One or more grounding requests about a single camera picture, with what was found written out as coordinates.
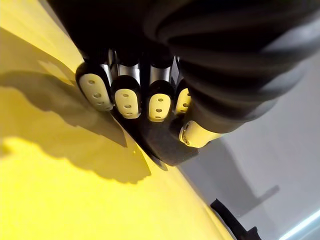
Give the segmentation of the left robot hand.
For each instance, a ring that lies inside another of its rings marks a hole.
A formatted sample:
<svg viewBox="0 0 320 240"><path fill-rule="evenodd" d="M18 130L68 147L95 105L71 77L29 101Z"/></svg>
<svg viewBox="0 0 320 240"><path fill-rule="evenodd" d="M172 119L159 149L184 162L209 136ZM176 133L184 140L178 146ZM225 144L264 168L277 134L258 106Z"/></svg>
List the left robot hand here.
<svg viewBox="0 0 320 240"><path fill-rule="evenodd" d="M125 25L133 42L179 58L191 107L179 138L202 148L269 111L303 77L320 48L317 0L52 0L82 51L81 14Z"/></svg>

